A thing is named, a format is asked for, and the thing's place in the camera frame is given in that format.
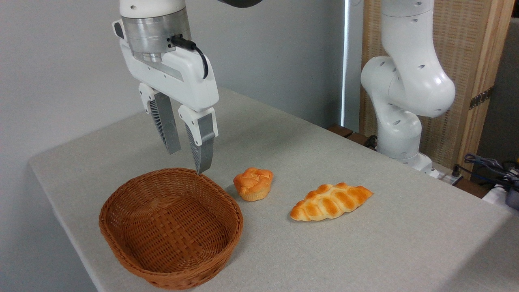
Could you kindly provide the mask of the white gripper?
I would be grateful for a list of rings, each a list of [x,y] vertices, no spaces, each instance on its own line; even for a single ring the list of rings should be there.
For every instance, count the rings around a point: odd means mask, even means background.
[[[136,59],[126,41],[119,42],[127,67],[142,82],[139,92],[144,109],[153,118],[169,155],[180,150],[178,131],[170,98],[180,102],[178,112],[189,137],[197,174],[211,167],[214,139],[218,137],[213,105],[219,93],[208,58],[208,76],[198,52],[176,48],[162,55],[161,62]]]

